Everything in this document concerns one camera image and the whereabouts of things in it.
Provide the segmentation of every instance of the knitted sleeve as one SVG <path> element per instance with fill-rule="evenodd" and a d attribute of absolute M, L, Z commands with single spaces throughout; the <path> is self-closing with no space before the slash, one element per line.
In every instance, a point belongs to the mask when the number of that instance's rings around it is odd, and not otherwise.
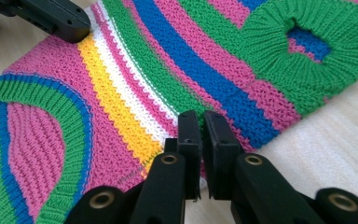
<path fill-rule="evenodd" d="M 358 79 L 358 0 L 100 0 L 0 76 L 0 223 L 63 223 L 147 177 L 177 116 L 214 110 L 246 151 Z"/>

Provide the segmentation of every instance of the white stripe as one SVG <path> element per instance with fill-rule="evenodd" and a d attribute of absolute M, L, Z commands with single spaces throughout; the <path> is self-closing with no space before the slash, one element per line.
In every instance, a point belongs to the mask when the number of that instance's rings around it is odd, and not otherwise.
<path fill-rule="evenodd" d="M 146 107 L 132 92 L 131 87 L 123 77 L 120 68 L 117 65 L 115 58 L 113 57 L 106 40 L 103 38 L 103 33 L 98 27 L 92 11 L 89 13 L 89 19 L 91 26 L 96 27 L 93 30 L 93 39 L 95 46 L 100 54 L 100 59 L 103 61 L 103 65 L 106 67 L 106 72 L 109 74 L 109 78 L 112 81 L 112 86 L 120 94 L 120 98 L 125 102 L 125 106 L 130 109 L 130 112 L 134 115 L 135 119 L 139 120 L 141 127 L 143 127 L 147 134 L 152 136 L 154 141 L 159 141 L 163 146 L 165 139 L 169 136 L 168 132 L 151 116 Z"/>
<path fill-rule="evenodd" d="M 164 99 L 164 97 L 154 91 L 152 89 L 152 84 L 146 77 L 142 76 L 142 68 L 136 65 L 136 61 L 130 56 L 127 52 L 127 47 L 125 46 L 125 42 L 122 41 L 122 37 L 120 36 L 119 32 L 117 31 L 116 23 L 114 18 L 109 18 L 109 15 L 101 1 L 98 2 L 98 5 L 102 9 L 102 13 L 104 19 L 109 21 L 108 29 L 111 31 L 111 35 L 113 36 L 113 41 L 117 43 L 117 48 L 120 51 L 120 54 L 123 55 L 124 61 L 126 61 L 127 67 L 130 68 L 131 73 L 133 74 L 133 78 L 135 80 L 139 80 L 140 85 L 144 88 L 145 92 L 149 93 L 150 99 L 154 101 L 155 105 L 159 105 L 159 110 L 164 112 L 167 115 L 166 119 L 172 120 L 172 124 L 177 127 L 177 116 L 179 112 L 176 111 L 173 106 L 168 104 L 168 101 Z"/>

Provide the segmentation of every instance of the knitted garment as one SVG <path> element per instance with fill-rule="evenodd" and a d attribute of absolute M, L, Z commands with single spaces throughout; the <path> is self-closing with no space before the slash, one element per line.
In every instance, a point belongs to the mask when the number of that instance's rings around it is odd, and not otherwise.
<path fill-rule="evenodd" d="M 358 79 L 358 0 L 102 0 L 0 76 L 0 223 L 63 223 L 147 176 L 177 116 L 262 147 Z"/>

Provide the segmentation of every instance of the table surface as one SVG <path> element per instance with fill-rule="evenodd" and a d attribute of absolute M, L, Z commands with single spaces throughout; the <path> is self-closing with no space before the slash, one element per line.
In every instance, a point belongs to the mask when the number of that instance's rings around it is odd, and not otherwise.
<path fill-rule="evenodd" d="M 94 0 L 74 0 L 87 7 Z M 19 17 L 0 15 L 0 74 L 47 35 Z M 358 82 L 258 150 L 311 198 L 337 187 L 358 196 Z M 229 202 L 186 202 L 186 223 L 234 223 Z"/>

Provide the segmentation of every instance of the colorful knit fabric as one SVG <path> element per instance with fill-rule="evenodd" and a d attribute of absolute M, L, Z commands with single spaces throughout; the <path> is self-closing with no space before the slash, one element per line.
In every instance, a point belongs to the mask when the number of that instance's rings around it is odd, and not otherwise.
<path fill-rule="evenodd" d="M 358 0 L 102 0 L 0 76 L 0 223 L 63 223 L 144 180 L 177 116 L 262 147 L 358 79 Z"/>

